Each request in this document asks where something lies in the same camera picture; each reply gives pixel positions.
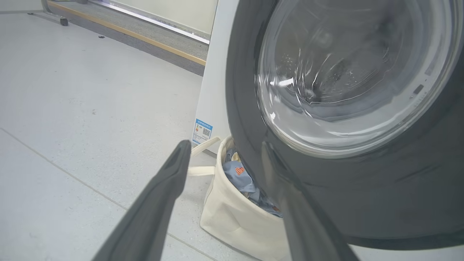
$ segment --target white wall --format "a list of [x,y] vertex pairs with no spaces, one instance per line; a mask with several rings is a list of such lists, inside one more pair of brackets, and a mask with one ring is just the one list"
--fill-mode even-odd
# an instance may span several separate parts
[[40,0],[0,0],[0,12],[42,10]]
[[218,0],[117,0],[114,2],[211,34]]

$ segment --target washing machine door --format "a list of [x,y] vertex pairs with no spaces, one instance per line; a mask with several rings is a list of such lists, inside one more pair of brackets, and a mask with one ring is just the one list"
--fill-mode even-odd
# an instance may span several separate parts
[[462,0],[240,1],[226,100],[247,171],[273,197],[287,175],[349,244],[464,256],[463,13]]

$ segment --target light gray floor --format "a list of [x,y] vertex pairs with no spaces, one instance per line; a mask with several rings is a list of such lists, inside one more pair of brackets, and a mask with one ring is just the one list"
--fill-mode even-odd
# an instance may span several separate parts
[[[201,77],[27,14],[1,14],[0,39],[0,260],[90,260],[191,138]],[[252,260],[200,228],[210,180],[187,179],[163,260]]]

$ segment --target washing machine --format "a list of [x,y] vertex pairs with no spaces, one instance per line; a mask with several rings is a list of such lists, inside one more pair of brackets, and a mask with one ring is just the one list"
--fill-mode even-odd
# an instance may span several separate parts
[[317,241],[318,209],[362,261],[464,260],[463,13],[461,0],[238,3],[229,126],[294,259]]

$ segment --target wooden edge strip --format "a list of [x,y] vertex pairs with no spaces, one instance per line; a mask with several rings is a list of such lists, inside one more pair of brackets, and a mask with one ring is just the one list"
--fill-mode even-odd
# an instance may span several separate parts
[[52,7],[56,7],[56,8],[58,8],[58,9],[60,9],[60,10],[65,11],[65,12],[68,12],[68,13],[71,13],[71,14],[74,14],[74,15],[77,15],[77,16],[80,16],[80,17],[82,17],[82,18],[84,18],[84,19],[87,19],[87,20],[89,20],[89,21],[92,21],[92,22],[94,22],[94,23],[97,23],[97,24],[100,24],[100,25],[102,25],[102,26],[108,27],[108,28],[110,28],[110,29],[116,30],[116,31],[118,31],[118,32],[120,32],[120,33],[124,33],[124,34],[127,34],[127,35],[129,35],[129,36],[132,36],[132,37],[134,37],[134,38],[137,38],[137,39],[139,39],[139,40],[141,40],[141,41],[144,41],[144,42],[146,42],[146,43],[149,43],[149,44],[151,44],[151,45],[153,45],[153,46],[159,47],[159,48],[161,48],[161,49],[163,49],[163,50],[166,50],[166,51],[168,51],[168,52],[171,52],[171,53],[173,53],[173,54],[177,54],[177,55],[179,55],[179,56],[181,56],[181,57],[184,57],[185,59],[188,59],[188,60],[190,60],[190,61],[192,61],[192,62],[195,62],[195,63],[197,63],[197,64],[200,64],[200,65],[203,65],[203,66],[206,65],[206,61],[203,60],[203,59],[200,59],[200,58],[198,58],[198,57],[195,57],[195,56],[193,56],[193,55],[191,55],[191,54],[188,54],[188,53],[186,53],[186,52],[177,50],[177,49],[172,48],[172,47],[170,47],[170,46],[167,46],[167,45],[165,45],[165,44],[163,44],[163,43],[157,42],[157,41],[155,41],[155,40],[153,40],[153,39],[150,39],[150,38],[148,38],[148,37],[145,37],[145,36],[143,36],[143,35],[141,35],[141,34],[138,34],[138,33],[135,33],[135,32],[133,32],[133,31],[127,30],[126,28],[122,28],[122,27],[120,27],[120,26],[114,25],[114,24],[112,24],[112,23],[109,23],[109,22],[107,22],[107,21],[98,19],[98,18],[96,18],[96,17],[93,17],[93,16],[90,16],[90,15],[81,13],[81,12],[79,12],[79,11],[76,11],[76,10],[73,10],[73,9],[70,9],[70,8],[67,8],[67,7],[64,7],[64,6],[59,5],[59,4],[55,3],[55,2],[48,1],[48,4],[49,4],[50,6],[52,6]]

